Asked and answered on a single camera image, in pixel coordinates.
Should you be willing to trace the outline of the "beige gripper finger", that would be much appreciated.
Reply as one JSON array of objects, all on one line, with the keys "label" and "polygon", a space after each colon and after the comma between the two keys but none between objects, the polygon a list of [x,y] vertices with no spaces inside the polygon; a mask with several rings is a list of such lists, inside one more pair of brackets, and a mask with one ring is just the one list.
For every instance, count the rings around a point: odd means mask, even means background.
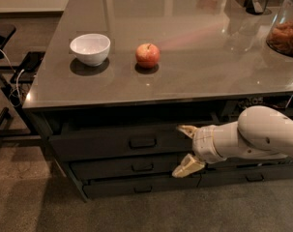
[{"label": "beige gripper finger", "polygon": [[187,154],[181,163],[173,170],[172,176],[174,178],[184,178],[192,173],[195,173],[205,167],[205,163],[197,156]]},{"label": "beige gripper finger", "polygon": [[195,134],[198,132],[198,128],[190,125],[178,125],[177,130],[182,132],[189,138],[194,138]]}]

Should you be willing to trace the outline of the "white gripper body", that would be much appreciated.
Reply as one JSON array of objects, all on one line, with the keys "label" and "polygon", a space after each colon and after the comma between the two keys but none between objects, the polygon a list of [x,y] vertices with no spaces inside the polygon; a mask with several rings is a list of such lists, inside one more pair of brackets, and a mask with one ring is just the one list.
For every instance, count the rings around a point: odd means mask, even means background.
[{"label": "white gripper body", "polygon": [[216,127],[206,126],[199,128],[192,140],[192,149],[194,153],[204,162],[213,164],[225,161],[215,148],[214,129]]}]

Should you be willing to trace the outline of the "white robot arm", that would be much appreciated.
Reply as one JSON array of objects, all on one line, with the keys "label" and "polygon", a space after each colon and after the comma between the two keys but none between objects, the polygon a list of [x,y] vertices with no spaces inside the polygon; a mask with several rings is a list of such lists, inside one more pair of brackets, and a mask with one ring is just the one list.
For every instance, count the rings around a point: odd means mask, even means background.
[{"label": "white robot arm", "polygon": [[249,107],[235,122],[224,125],[180,125],[177,130],[192,139],[192,154],[185,155],[173,170],[174,178],[231,158],[293,159],[293,120],[267,106]]}]

